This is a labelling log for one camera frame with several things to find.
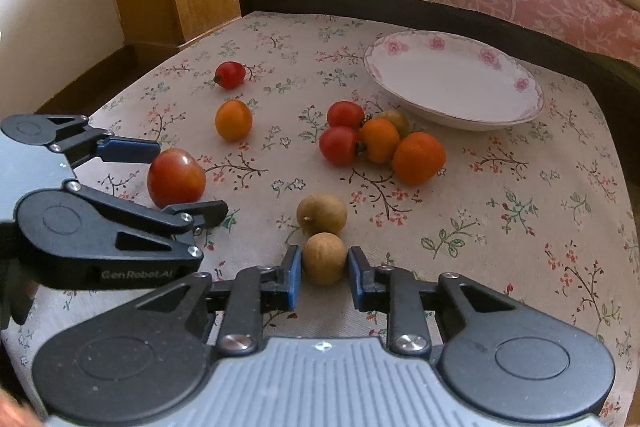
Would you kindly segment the greenish brown tomato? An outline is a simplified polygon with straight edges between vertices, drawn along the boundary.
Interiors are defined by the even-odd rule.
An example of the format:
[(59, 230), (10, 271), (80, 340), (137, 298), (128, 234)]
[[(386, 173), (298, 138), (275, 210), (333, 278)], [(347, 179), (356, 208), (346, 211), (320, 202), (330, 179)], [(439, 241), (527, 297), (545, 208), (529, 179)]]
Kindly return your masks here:
[(401, 139), (404, 139), (410, 133), (410, 122), (408, 118), (398, 109), (387, 109), (376, 115), (378, 118), (385, 119), (395, 126)]

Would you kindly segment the small orange tomato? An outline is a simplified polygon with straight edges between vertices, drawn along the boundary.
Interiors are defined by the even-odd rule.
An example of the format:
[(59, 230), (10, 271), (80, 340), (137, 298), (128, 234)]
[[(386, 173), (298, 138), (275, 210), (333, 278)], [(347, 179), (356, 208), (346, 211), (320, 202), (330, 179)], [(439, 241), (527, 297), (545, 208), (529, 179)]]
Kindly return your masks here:
[(240, 100), (229, 100), (222, 104), (215, 116), (217, 133), (224, 141), (244, 140), (253, 127), (253, 114)]

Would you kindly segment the white floral plate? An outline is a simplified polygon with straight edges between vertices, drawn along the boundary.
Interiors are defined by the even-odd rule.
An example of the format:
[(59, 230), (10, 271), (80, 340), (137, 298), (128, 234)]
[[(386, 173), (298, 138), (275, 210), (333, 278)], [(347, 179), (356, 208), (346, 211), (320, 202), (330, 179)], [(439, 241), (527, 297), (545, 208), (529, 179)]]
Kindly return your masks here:
[(439, 31), (379, 38), (363, 55), (372, 79), (402, 106), (443, 126), (488, 131), (525, 124), (544, 91), (515, 58), (480, 41)]

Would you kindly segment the large orange tangerine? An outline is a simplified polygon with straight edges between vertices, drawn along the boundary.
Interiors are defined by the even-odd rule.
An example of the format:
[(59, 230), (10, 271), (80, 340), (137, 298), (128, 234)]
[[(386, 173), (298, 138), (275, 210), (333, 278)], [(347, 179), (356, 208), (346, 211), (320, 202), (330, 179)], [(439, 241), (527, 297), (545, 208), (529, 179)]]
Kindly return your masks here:
[(418, 186), (433, 178), (445, 162), (446, 152), (433, 135), (413, 132), (396, 148), (392, 168), (401, 183)]

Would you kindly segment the floral tablecloth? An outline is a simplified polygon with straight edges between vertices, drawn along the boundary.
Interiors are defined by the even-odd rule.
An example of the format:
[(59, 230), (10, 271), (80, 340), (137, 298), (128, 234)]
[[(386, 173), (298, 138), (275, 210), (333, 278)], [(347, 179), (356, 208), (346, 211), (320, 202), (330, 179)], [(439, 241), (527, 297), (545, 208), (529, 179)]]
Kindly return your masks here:
[[(355, 101), (368, 113), (396, 103), (364, 67), (366, 49), (399, 27), (346, 17), (254, 13), (175, 55), (116, 95), (91, 117), (96, 127), (157, 139), (191, 153), (207, 172), (207, 199), (228, 202), (229, 216), (203, 232), (202, 270), (230, 280), (251, 265), (280, 261), (305, 242), (296, 208), (330, 193), (348, 212), (341, 238), (361, 246), (371, 265), (396, 265), (417, 279), (457, 272), (598, 338), (615, 361), (615, 384), (600, 418), (625, 426), (639, 375), (639, 246), (631, 203), (610, 130), (589, 89), (570, 77), (526, 64), (544, 89), (534, 121), (499, 131), (464, 132), (412, 119), (412, 130), (442, 143), (446, 165), (421, 186), (390, 168), (360, 160), (336, 168), (318, 140), (326, 111)], [(238, 91), (214, 87), (224, 60), (243, 63)], [(254, 114), (252, 132), (229, 144), (213, 118), (230, 98)], [(381, 362), (359, 341), (355, 362), (332, 355), (333, 338), (384, 339), (386, 316), (354, 310), (348, 283), (305, 281), (295, 311), (271, 312), (264, 331), (274, 361), (224, 363), (214, 390), (185, 426), (419, 426), (416, 415), (450, 426), (454, 403), (438, 407), (436, 391), (416, 363)], [(50, 291), (40, 287), (24, 325), (1, 334), (29, 399), (32, 360), (50, 337), (145, 291)]]

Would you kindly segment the red tomato cluster front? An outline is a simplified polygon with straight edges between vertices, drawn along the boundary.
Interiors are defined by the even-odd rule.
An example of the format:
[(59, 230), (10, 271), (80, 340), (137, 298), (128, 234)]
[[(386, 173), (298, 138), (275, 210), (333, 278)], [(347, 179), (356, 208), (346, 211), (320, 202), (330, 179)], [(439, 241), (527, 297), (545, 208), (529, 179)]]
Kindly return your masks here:
[(322, 132), (319, 148), (322, 156), (336, 167), (352, 165), (359, 154), (359, 132), (355, 129), (337, 126)]

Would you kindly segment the large red tomato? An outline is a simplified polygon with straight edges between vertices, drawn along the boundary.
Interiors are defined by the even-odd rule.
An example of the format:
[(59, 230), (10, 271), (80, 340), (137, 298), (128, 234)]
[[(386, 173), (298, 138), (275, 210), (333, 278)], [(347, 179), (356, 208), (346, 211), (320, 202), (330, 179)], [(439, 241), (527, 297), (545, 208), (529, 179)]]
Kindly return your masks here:
[(197, 202), (206, 187), (204, 169), (186, 150), (171, 147), (152, 161), (146, 187), (158, 208)]

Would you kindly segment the red tomato cluster back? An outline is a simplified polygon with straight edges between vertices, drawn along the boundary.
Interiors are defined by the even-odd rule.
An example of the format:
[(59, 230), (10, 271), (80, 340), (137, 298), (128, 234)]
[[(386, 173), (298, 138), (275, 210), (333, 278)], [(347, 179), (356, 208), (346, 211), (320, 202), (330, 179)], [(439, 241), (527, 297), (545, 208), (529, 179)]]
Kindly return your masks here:
[(326, 121), (330, 127), (347, 127), (359, 130), (366, 120), (362, 107), (352, 101), (338, 101), (326, 112)]

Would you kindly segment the red tomato cluster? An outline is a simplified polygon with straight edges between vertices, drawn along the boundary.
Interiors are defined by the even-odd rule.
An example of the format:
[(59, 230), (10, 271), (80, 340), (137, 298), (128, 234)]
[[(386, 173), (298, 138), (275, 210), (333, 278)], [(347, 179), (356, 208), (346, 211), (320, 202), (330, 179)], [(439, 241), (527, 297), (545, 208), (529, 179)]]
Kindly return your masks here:
[(359, 154), (359, 132), (355, 129), (337, 126), (322, 132), (319, 148), (322, 156), (336, 167), (352, 165)]
[(347, 127), (359, 130), (366, 120), (362, 107), (352, 101), (338, 101), (326, 112), (326, 121), (330, 127)]

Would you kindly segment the small red cherry tomato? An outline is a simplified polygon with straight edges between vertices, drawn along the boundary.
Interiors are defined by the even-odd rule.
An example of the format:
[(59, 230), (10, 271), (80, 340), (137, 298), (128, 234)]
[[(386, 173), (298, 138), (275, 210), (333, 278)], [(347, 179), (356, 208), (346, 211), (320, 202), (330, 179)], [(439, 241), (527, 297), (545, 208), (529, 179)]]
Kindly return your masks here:
[(235, 61), (225, 61), (219, 64), (215, 70), (214, 83), (224, 90), (239, 88), (244, 82), (246, 68)]

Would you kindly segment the brown longan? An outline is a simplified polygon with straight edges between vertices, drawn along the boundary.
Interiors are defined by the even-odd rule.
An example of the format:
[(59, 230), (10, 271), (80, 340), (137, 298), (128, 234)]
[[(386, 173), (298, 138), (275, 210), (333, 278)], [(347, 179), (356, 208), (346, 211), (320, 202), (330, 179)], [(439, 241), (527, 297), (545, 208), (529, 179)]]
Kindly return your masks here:
[(344, 202), (335, 195), (314, 193), (298, 204), (296, 219), (308, 235), (322, 232), (338, 234), (346, 225), (347, 209)]
[(303, 247), (303, 269), (312, 283), (332, 285), (343, 277), (347, 248), (335, 234), (321, 232), (310, 236)]

